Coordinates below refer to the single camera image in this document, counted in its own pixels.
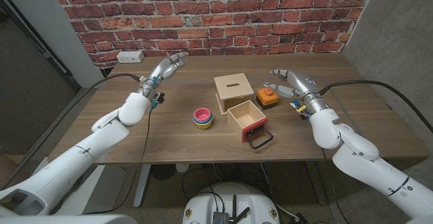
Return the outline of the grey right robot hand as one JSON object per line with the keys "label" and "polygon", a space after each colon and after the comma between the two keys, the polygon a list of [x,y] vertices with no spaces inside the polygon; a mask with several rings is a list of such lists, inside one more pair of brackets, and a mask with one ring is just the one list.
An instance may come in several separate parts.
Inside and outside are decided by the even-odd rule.
{"label": "grey right robot hand", "polygon": [[272,70],[270,74],[279,75],[283,80],[287,80],[292,87],[273,83],[263,83],[263,86],[276,91],[282,97],[299,97],[304,102],[308,114],[313,115],[318,111],[329,108],[323,99],[318,96],[319,88],[311,77],[292,70],[282,69]]}

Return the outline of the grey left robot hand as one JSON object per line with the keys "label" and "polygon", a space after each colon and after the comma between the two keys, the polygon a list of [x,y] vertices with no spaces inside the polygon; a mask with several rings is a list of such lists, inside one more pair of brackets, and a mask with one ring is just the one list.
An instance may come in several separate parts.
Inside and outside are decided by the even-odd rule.
{"label": "grey left robot hand", "polygon": [[183,59],[188,55],[189,54],[187,52],[179,52],[163,59],[156,67],[153,68],[148,76],[142,76],[139,79],[140,86],[137,89],[137,93],[150,98],[151,95],[156,92],[156,89],[163,80],[173,77],[179,68],[185,66],[188,63],[188,61]]}

